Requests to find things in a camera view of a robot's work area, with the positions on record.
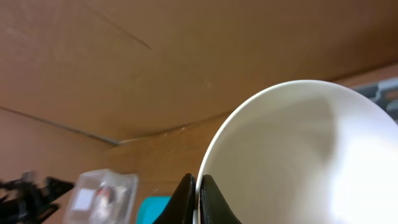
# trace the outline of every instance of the dark scratch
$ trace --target dark scratch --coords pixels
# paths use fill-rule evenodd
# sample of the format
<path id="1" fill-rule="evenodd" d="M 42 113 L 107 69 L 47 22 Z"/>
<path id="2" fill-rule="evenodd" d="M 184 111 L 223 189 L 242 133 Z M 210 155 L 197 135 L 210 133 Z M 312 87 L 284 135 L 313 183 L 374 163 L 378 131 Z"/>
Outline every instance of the dark scratch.
<path id="1" fill-rule="evenodd" d="M 129 33 L 127 30 L 125 30 L 123 27 L 119 26 L 117 23 L 115 23 L 114 21 L 112 21 L 110 18 L 108 18 L 107 16 L 105 16 L 103 13 L 99 12 L 98 10 L 94 9 L 93 7 L 89 6 L 87 3 L 85 3 L 84 1 L 80 1 L 81 4 L 87 9 L 89 10 L 91 13 L 93 13 L 94 15 L 98 16 L 101 20 L 107 22 L 108 24 L 111 24 L 111 26 L 113 26 L 114 28 L 116 28 L 118 31 L 120 31 L 121 33 L 123 33 L 124 35 L 138 41 L 139 43 L 141 43 L 143 46 L 145 46 L 146 48 L 148 48 L 149 50 L 152 50 L 152 48 L 149 46 L 149 44 L 145 43 L 143 40 L 141 40 L 140 38 L 136 37 L 135 35 Z"/>

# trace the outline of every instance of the brown surface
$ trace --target brown surface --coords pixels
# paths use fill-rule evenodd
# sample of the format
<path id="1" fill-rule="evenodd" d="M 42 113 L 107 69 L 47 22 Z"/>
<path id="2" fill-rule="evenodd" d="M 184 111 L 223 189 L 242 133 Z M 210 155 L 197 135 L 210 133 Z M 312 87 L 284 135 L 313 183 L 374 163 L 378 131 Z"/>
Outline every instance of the brown surface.
<path id="1" fill-rule="evenodd" d="M 393 77 L 398 77 L 397 65 L 336 82 L 352 87 Z M 139 206 L 146 197 L 171 195 L 186 173 L 197 177 L 210 141 L 228 116 L 229 113 L 107 151 L 111 169 L 139 175 L 131 223 L 135 222 Z"/>
<path id="2" fill-rule="evenodd" d="M 36 182 L 46 176 L 68 181 L 89 170 L 104 167 L 104 142 L 57 128 L 41 121 L 0 110 L 0 179 L 14 180 L 24 171 L 36 170 Z M 61 209 L 45 223 L 62 222 L 71 192 L 57 202 Z"/>
<path id="3" fill-rule="evenodd" d="M 398 59 L 390 0 L 0 3 L 0 106 L 115 140 Z"/>

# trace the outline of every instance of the transparent box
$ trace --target transparent box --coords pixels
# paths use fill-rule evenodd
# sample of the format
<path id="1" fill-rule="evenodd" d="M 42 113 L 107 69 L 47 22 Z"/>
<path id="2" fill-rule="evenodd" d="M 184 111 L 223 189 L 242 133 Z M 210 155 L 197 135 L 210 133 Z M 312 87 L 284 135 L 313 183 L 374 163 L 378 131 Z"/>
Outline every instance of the transparent box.
<path id="1" fill-rule="evenodd" d="M 79 176 L 64 224 L 128 224 L 136 196 L 138 176 L 109 169 Z"/>

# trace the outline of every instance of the black object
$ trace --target black object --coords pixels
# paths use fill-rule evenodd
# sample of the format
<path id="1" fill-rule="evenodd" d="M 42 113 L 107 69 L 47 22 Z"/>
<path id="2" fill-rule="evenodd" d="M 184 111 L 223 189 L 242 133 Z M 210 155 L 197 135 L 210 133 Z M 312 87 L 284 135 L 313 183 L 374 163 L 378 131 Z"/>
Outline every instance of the black object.
<path id="1" fill-rule="evenodd" d="M 154 224 L 192 223 L 195 209 L 195 178 L 185 174 L 163 212 Z M 229 208 L 210 175 L 204 175 L 200 187 L 201 224 L 241 224 Z"/>
<path id="2" fill-rule="evenodd" d="M 43 223 L 59 209 L 52 202 L 74 187 L 73 183 L 47 177 L 46 187 L 38 189 L 32 176 L 32 172 L 26 172 L 20 179 L 0 181 L 0 189 L 16 191 L 15 198 L 8 200 L 6 195 L 0 199 L 0 224 Z"/>

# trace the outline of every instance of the clear plastic container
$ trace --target clear plastic container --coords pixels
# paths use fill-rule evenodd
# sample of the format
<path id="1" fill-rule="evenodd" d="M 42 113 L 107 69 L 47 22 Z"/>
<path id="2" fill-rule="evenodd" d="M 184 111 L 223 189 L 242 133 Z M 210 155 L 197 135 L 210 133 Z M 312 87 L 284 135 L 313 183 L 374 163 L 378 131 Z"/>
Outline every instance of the clear plastic container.
<path id="1" fill-rule="evenodd" d="M 128 224 L 138 176 L 109 169 L 80 175 L 69 201 L 65 224 Z"/>

